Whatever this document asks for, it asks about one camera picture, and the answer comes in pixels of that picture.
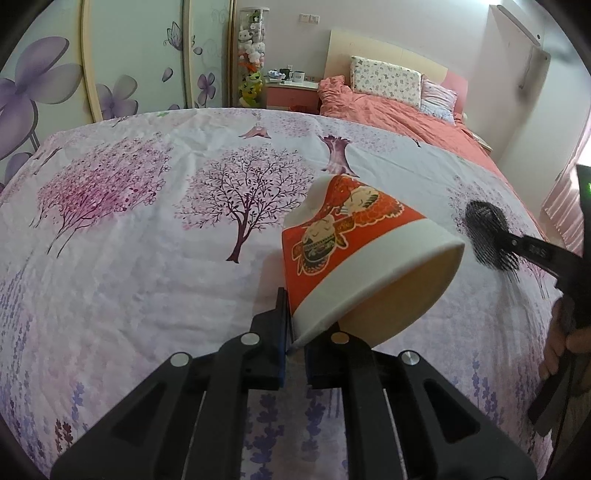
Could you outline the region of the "right hand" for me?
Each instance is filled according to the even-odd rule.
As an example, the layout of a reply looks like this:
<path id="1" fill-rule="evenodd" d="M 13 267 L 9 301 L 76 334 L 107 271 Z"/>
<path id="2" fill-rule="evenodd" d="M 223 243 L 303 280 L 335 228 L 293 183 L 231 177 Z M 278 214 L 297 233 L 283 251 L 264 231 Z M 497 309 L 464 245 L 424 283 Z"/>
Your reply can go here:
<path id="1" fill-rule="evenodd" d="M 574 354 L 587 354 L 591 350 L 590 328 L 576 329 L 566 334 L 561 326 L 562 300 L 558 299 L 552 308 L 552 319 L 539 366 L 540 378 L 545 381 L 558 372 L 560 358 L 566 350 Z"/>

